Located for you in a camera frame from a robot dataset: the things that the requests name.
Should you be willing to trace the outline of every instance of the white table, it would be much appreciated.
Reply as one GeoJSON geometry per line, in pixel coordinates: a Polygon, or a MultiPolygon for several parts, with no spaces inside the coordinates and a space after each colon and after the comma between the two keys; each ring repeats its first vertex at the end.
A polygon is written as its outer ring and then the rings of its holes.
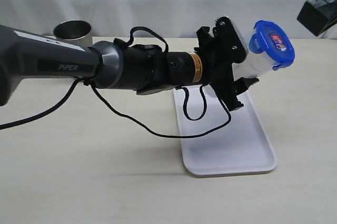
{"type": "MultiPolygon", "coordinates": [[[[170,50],[197,45],[167,41],[170,50]]],[[[179,140],[115,116],[80,85],[55,113],[0,131],[0,223],[336,223],[337,41],[293,44],[294,65],[250,91],[278,157],[272,173],[192,178],[179,140]]],[[[23,81],[0,123],[51,107],[67,83],[23,81]]],[[[171,91],[101,93],[151,128],[178,133],[171,91]]]]}

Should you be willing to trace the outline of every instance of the black device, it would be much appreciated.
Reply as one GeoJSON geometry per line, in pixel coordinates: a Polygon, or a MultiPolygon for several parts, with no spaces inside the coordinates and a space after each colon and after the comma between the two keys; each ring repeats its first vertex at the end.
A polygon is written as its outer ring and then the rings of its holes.
{"type": "Polygon", "coordinates": [[[297,20],[319,36],[337,23],[337,0],[307,0],[297,20]]]}
{"type": "Polygon", "coordinates": [[[229,111],[243,106],[237,95],[258,80],[234,81],[232,64],[245,60],[247,51],[228,17],[197,32],[194,52],[169,52],[166,41],[145,27],[135,27],[128,42],[115,39],[81,47],[0,26],[0,106],[5,105],[24,78],[73,77],[98,89],[131,89],[148,95],[172,88],[211,85],[229,111]],[[133,33],[144,30],[165,43],[133,44],[133,33]]]}

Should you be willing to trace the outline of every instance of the metal cup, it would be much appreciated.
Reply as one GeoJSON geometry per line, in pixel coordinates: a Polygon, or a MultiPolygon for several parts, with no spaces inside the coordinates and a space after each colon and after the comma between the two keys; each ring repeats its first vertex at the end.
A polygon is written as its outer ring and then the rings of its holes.
{"type": "Polygon", "coordinates": [[[58,24],[53,35],[57,40],[89,47],[93,45],[92,28],[90,23],[82,20],[71,20],[58,24]]]}

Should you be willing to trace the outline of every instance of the blue bottle cap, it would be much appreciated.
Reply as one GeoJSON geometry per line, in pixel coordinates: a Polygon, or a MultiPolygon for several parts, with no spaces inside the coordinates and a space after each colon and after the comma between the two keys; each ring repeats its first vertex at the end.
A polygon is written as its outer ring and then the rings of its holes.
{"type": "Polygon", "coordinates": [[[273,70],[286,68],[294,62],[295,51],[283,29],[268,21],[258,21],[254,28],[256,33],[249,42],[249,49],[257,54],[266,52],[276,62],[273,70]]]}

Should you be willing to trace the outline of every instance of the white tray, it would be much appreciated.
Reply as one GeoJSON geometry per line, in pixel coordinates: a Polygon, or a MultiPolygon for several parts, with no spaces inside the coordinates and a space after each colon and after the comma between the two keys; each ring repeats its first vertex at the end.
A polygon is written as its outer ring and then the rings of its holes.
{"type": "MultiPolygon", "coordinates": [[[[199,87],[190,87],[187,111],[192,118],[202,112],[199,87]]],[[[182,111],[184,91],[175,90],[174,100],[179,132],[195,135],[227,120],[218,99],[206,95],[207,112],[199,121],[190,121],[182,111]]],[[[248,92],[239,95],[244,107],[231,112],[232,122],[222,129],[200,138],[181,139],[185,168],[195,176],[228,176],[262,174],[275,169],[274,149],[256,114],[248,92]]]]}

